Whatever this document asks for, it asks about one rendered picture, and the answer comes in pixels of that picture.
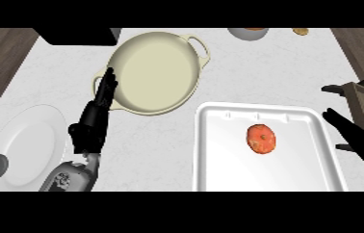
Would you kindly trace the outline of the orange squash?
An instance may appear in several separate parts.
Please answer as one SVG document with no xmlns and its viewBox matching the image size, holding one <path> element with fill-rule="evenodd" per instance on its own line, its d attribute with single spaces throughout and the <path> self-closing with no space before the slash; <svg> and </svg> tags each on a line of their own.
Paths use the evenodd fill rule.
<svg viewBox="0 0 364 233">
<path fill-rule="evenodd" d="M 247 128 L 245 141 L 257 154 L 268 154 L 275 149 L 275 134 L 265 124 L 254 124 Z"/>
</svg>

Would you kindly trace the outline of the grey bowl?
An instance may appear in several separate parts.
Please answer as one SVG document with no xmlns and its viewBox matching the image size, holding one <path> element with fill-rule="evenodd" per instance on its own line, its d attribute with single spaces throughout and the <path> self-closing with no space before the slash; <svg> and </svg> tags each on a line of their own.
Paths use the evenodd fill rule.
<svg viewBox="0 0 364 233">
<path fill-rule="evenodd" d="M 268 33 L 268 28 L 251 30 L 245 28 L 229 28 L 228 31 L 231 34 L 241 40 L 257 40 L 260 39 L 266 33 Z"/>
</svg>

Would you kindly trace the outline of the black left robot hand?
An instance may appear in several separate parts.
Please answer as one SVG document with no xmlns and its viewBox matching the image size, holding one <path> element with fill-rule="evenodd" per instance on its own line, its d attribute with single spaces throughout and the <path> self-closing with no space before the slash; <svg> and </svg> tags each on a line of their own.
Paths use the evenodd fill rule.
<svg viewBox="0 0 364 233">
<path fill-rule="evenodd" d="M 108 67 L 97 85 L 95 99 L 87 103 L 78 122 L 68 127 L 75 154 L 100 152 L 106 137 L 108 112 L 117 86 L 114 68 Z"/>
</svg>

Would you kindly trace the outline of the white tray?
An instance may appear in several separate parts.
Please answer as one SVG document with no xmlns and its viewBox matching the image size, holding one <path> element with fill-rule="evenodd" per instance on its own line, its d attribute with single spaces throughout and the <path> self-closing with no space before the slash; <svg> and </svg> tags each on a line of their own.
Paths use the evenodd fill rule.
<svg viewBox="0 0 364 233">
<path fill-rule="evenodd" d="M 266 154 L 247 144 L 247 129 L 256 124 L 275 135 Z M 346 181 L 319 114 L 293 106 L 203 103 L 195 114 L 194 189 L 343 192 Z"/>
</svg>

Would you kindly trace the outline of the brown and black tiered basket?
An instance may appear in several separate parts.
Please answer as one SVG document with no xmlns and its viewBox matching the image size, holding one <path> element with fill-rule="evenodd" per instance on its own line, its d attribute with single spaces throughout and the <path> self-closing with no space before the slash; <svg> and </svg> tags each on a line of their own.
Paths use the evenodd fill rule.
<svg viewBox="0 0 364 233">
<path fill-rule="evenodd" d="M 351 122 L 364 129 L 364 81 L 349 82 L 343 85 L 328 85 L 321 88 L 322 91 L 336 93 L 346 99 L 346 105 L 351 113 Z M 352 151 L 348 143 L 337 144 L 340 150 Z"/>
</svg>

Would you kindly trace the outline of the black appliance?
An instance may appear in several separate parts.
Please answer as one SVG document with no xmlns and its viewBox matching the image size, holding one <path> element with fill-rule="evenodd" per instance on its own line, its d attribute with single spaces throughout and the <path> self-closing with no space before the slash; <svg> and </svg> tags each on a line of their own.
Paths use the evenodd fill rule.
<svg viewBox="0 0 364 233">
<path fill-rule="evenodd" d="M 120 28 L 35 28 L 38 36 L 50 45 L 114 46 Z"/>
</svg>

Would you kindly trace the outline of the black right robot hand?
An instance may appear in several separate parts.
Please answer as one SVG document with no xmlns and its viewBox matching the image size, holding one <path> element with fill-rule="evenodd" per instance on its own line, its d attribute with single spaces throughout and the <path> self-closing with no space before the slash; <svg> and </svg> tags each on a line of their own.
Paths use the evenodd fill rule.
<svg viewBox="0 0 364 233">
<path fill-rule="evenodd" d="M 364 160 L 364 129 L 355 125 L 331 108 L 328 108 L 322 113 L 322 117 L 340 132 L 352 151 Z"/>
</svg>

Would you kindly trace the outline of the grey round object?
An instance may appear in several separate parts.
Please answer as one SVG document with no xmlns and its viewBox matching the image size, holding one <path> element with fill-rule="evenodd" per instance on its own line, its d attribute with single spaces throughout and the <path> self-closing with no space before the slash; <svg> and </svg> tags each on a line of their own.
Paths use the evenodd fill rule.
<svg viewBox="0 0 364 233">
<path fill-rule="evenodd" d="M 3 154 L 0 154 L 0 177 L 6 173 L 7 167 L 9 167 L 9 159 Z"/>
</svg>

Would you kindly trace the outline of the white plate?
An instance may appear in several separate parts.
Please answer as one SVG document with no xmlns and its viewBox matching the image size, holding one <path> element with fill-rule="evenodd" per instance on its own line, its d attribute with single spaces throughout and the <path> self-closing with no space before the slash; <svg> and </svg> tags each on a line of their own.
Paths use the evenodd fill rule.
<svg viewBox="0 0 364 233">
<path fill-rule="evenodd" d="M 23 110 L 0 131 L 0 154 L 9 167 L 0 191 L 37 191 L 59 165 L 66 143 L 66 122 L 49 105 Z"/>
</svg>

